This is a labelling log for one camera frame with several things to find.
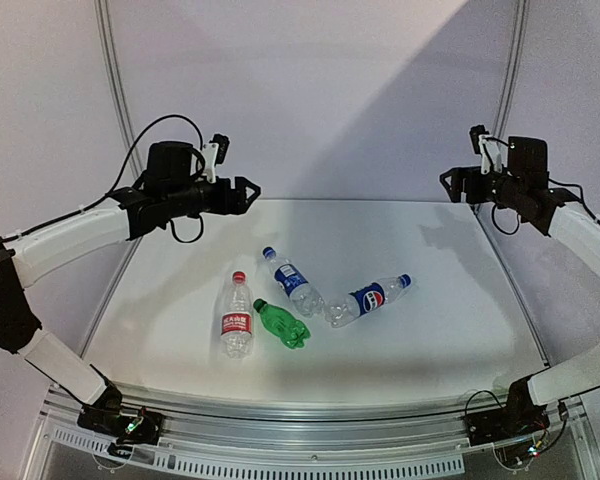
gray wall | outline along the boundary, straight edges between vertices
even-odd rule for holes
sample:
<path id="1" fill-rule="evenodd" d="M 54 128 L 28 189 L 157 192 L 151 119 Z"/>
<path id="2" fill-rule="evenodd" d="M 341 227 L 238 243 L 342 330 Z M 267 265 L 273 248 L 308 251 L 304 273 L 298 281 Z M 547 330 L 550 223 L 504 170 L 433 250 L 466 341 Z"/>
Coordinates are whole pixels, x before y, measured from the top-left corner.
<path id="1" fill-rule="evenodd" d="M 229 135 L 222 175 L 270 198 L 444 200 L 490 121 L 515 1 L 112 2 L 137 128 L 178 111 Z M 156 128 L 192 138 L 186 124 Z"/>
<path id="2" fill-rule="evenodd" d="M 531 4 L 507 133 L 545 139 L 551 176 L 581 183 L 600 213 L 600 0 Z M 503 212 L 503 226 L 512 222 Z M 599 343 L 600 279 L 530 227 L 496 236 L 550 358 L 562 361 Z M 600 391 L 585 402 L 600 447 Z"/>
<path id="3" fill-rule="evenodd" d="M 95 199 L 124 156 L 93 2 L 0 2 L 0 233 Z M 122 253 L 102 250 L 28 290 L 78 347 Z M 48 382 L 0 350 L 0 479 L 17 478 Z"/>

water bottle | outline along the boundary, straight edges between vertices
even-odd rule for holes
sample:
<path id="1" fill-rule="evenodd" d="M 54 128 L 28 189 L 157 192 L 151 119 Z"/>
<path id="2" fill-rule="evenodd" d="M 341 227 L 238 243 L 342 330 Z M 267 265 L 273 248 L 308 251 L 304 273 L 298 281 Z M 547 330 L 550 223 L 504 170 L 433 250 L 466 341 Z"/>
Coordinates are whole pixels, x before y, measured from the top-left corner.
<path id="1" fill-rule="evenodd" d="M 409 275 L 382 278 L 357 292 L 345 295 L 325 308 L 325 318 L 334 328 L 344 327 L 356 318 L 401 298 L 411 285 Z"/>
<path id="2" fill-rule="evenodd" d="M 253 299 L 244 272 L 234 272 L 231 285 L 223 292 L 222 342 L 231 358 L 244 358 L 253 346 Z"/>
<path id="3" fill-rule="evenodd" d="M 262 255 L 267 261 L 273 278 L 280 284 L 301 315 L 311 317 L 314 313 L 322 311 L 324 300 L 298 269 L 291 264 L 291 260 L 278 256 L 271 247 L 265 248 Z"/>

bottle label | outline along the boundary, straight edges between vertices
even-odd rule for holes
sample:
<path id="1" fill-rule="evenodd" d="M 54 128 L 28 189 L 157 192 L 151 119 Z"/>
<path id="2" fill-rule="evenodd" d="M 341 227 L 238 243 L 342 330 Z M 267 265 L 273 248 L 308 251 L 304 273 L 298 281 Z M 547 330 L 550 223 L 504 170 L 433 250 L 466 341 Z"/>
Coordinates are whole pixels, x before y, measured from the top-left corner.
<path id="1" fill-rule="evenodd" d="M 276 270 L 276 273 L 273 274 L 273 278 L 280 284 L 280 287 L 284 290 L 284 293 L 287 294 L 287 297 L 300 285 L 309 283 L 291 264 L 281 266 Z"/>
<path id="2" fill-rule="evenodd" d="M 384 290 L 377 283 L 372 283 L 357 292 L 350 293 L 358 302 L 360 316 L 365 315 L 384 305 Z"/>
<path id="3" fill-rule="evenodd" d="M 229 332 L 251 333 L 251 315 L 245 312 L 235 312 L 223 316 L 222 335 Z"/>

white panel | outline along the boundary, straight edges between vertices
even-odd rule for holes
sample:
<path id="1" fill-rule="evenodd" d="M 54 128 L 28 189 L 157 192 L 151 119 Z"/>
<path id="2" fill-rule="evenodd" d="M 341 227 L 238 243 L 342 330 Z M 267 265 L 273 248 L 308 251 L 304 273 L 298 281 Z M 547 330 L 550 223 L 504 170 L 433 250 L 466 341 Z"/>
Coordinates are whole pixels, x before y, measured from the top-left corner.
<path id="1" fill-rule="evenodd" d="M 98 372 L 47 330 L 36 330 L 18 354 L 86 404 L 93 405 L 107 388 Z"/>
<path id="2" fill-rule="evenodd" d="M 443 200 L 495 116 L 515 1 L 116 1 L 132 119 L 232 143 L 219 173 L 273 198 Z M 191 139 L 186 124 L 156 130 Z"/>
<path id="3" fill-rule="evenodd" d="M 600 0 L 531 2 L 507 131 L 546 140 L 551 176 L 581 183 L 600 213 Z M 528 226 L 496 235 L 553 361 L 598 344 L 600 279 Z M 600 442 L 600 392 L 584 399 Z"/>
<path id="4" fill-rule="evenodd" d="M 40 278 L 107 245 L 128 240 L 129 219 L 120 203 L 108 198 L 101 205 L 67 218 L 32 235 L 5 243 L 13 250 L 20 284 L 29 288 Z"/>
<path id="5" fill-rule="evenodd" d="M 195 235 L 197 222 L 179 222 Z M 217 297 L 235 269 L 255 298 L 289 308 L 261 258 L 273 245 L 325 299 L 408 273 L 414 287 L 341 329 L 306 321 L 289 350 L 256 317 L 253 353 L 219 348 Z M 114 381 L 272 402 L 384 405 L 507 388 L 543 367 L 524 316 L 469 207 L 372 201 L 257 201 L 240 218 L 206 217 L 195 245 L 156 232 L 140 244 L 86 358 Z"/>
<path id="6" fill-rule="evenodd" d="M 107 454 L 110 439 L 96 437 L 77 428 L 70 429 L 55 426 L 53 440 L 76 450 L 97 454 L 100 458 L 109 459 L 114 465 L 120 460 L 119 457 Z M 136 447 L 134 453 L 137 454 L 140 448 Z M 377 478 L 378 480 L 430 480 L 450 476 L 457 477 L 465 473 L 464 459 L 460 454 L 407 462 L 391 462 L 389 464 L 384 463 L 382 460 L 376 462 L 360 461 L 360 463 L 349 465 L 325 462 L 327 464 L 324 466 L 316 463 L 306 466 L 303 464 L 306 462 L 296 462 L 295 465 L 285 465 L 282 462 L 276 465 L 267 465 L 262 462 L 262 459 L 258 459 L 260 461 L 256 460 L 253 463 L 240 463 L 231 454 L 224 455 L 221 458 L 218 457 L 220 455 L 216 455 L 214 458 L 208 455 L 187 454 L 186 452 L 177 450 L 166 452 L 158 450 L 155 454 L 151 452 L 151 458 L 153 459 L 153 463 L 151 464 L 148 464 L 146 459 L 142 458 L 141 455 L 137 455 L 137 458 L 141 459 L 140 461 L 137 460 L 136 455 L 132 455 L 129 460 L 122 464 L 122 466 L 115 468 L 114 471 L 124 468 L 127 465 L 136 465 L 142 469 L 157 470 L 165 474 L 165 476 L 174 476 L 177 474 L 182 477 L 205 480 L 244 480 L 245 478 L 254 480 L 258 478 L 261 480 L 265 478 L 277 478 L 280 480 L 300 480 L 307 478 L 315 478 L 316 480 L 327 480 L 327 478 L 343 480 L 345 478 L 356 480 L 358 478 L 361 480 L 364 478 Z"/>
<path id="7" fill-rule="evenodd" d="M 123 156 L 93 2 L 0 2 L 0 233 L 97 198 Z M 82 342 L 121 253 L 95 253 L 27 292 L 70 347 Z M 19 476 L 47 384 L 0 350 L 0 479 Z"/>

red label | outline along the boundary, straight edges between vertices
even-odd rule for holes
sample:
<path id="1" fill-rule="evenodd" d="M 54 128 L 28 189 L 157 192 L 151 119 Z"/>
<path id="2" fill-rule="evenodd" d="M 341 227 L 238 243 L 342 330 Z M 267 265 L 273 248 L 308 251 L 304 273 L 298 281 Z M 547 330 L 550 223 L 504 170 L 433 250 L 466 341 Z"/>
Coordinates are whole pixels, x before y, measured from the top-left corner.
<path id="1" fill-rule="evenodd" d="M 248 313 L 227 313 L 222 317 L 222 334 L 227 332 L 251 333 L 251 315 Z"/>

